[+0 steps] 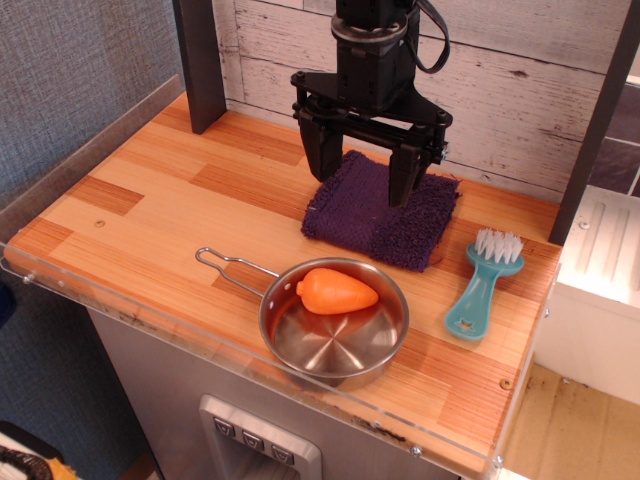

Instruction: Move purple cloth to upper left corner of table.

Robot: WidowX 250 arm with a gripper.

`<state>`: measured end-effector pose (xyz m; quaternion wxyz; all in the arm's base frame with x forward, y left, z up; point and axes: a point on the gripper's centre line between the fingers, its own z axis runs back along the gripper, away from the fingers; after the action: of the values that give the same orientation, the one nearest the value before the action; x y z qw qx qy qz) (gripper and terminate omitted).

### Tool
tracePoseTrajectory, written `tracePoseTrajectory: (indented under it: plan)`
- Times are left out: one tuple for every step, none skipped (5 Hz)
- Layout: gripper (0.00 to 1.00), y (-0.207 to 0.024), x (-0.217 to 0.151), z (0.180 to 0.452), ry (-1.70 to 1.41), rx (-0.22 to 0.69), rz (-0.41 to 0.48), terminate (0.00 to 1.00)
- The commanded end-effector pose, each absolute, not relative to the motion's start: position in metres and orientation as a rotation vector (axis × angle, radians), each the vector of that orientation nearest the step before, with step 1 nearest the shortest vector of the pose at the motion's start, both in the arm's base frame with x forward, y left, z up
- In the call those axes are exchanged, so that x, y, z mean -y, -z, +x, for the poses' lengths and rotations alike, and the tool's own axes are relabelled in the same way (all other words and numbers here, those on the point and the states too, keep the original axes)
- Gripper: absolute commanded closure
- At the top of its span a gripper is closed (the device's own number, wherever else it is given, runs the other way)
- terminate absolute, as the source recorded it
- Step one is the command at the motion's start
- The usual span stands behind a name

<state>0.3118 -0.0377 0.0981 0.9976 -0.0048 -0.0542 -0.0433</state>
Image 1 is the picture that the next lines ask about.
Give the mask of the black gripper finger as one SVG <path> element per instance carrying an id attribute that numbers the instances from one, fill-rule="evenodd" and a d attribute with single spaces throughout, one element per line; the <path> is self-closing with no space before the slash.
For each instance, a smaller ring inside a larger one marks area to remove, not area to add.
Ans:
<path id="1" fill-rule="evenodd" d="M 335 128 L 333 119 L 305 109 L 300 112 L 298 123 L 311 174 L 325 182 L 342 165 L 343 134 Z"/>
<path id="2" fill-rule="evenodd" d="M 428 150 L 404 144 L 392 150 L 389 164 L 390 207 L 406 206 L 430 163 L 431 152 Z"/>

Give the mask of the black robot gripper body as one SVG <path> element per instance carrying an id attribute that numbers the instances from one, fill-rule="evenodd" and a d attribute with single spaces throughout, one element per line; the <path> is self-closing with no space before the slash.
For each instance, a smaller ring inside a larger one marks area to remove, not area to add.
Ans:
<path id="1" fill-rule="evenodd" d="M 411 145 L 431 152 L 431 163 L 443 160 L 446 129 L 453 118 L 418 93 L 416 71 L 437 72 L 448 59 L 445 46 L 427 68 L 418 56 L 416 37 L 391 42 L 356 43 L 340 38 L 335 72 L 298 71 L 291 77 L 297 90 L 293 105 L 298 122 L 305 109 L 334 120 L 345 136 L 392 150 Z"/>

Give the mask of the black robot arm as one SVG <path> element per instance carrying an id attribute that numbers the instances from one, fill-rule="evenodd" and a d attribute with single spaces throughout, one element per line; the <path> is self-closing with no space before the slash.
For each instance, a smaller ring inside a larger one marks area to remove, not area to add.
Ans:
<path id="1" fill-rule="evenodd" d="M 341 167 L 344 137 L 384 147 L 389 204 L 403 207 L 426 169 L 445 155 L 451 114 L 423 97 L 418 71 L 439 72 L 451 44 L 427 67 L 418 56 L 420 18 L 446 34 L 445 20 L 428 1 L 339 1 L 331 19 L 337 43 L 334 73 L 298 71 L 293 105 L 312 175 L 325 182 Z"/>

